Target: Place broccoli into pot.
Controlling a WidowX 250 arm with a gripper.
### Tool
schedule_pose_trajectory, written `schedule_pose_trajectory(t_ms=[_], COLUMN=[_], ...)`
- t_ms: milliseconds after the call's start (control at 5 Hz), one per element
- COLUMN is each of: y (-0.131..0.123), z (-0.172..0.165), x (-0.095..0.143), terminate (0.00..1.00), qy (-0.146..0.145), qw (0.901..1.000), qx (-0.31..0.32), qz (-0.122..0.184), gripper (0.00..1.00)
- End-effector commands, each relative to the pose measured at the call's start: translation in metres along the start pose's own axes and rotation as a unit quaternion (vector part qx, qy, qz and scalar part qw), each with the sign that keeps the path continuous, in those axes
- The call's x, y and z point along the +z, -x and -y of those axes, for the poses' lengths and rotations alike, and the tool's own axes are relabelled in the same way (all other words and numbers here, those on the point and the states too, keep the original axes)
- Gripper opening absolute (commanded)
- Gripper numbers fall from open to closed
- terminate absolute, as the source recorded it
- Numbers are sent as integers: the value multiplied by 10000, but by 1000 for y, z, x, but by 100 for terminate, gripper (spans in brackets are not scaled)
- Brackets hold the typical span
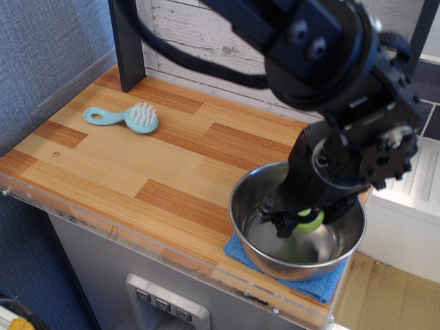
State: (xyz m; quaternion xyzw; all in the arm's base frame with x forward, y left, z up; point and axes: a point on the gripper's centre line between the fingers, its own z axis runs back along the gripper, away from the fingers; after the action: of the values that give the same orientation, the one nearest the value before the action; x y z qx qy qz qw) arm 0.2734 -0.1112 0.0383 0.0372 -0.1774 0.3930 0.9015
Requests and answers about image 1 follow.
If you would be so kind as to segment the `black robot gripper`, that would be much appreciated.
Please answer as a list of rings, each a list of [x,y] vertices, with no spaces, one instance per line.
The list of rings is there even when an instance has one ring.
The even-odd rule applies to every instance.
[[[303,129],[289,155],[287,176],[258,208],[261,222],[274,223],[276,236],[287,238],[299,223],[320,215],[326,226],[338,221],[369,186],[360,168],[370,143],[362,129]]]

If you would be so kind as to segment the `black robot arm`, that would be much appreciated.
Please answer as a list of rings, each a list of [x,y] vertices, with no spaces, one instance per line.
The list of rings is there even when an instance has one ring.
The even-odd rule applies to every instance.
[[[260,203],[288,237],[320,212],[332,223],[370,187],[412,168],[421,128],[401,57],[390,58],[357,1],[209,1],[265,59],[268,87],[323,121],[298,136],[284,181]]]

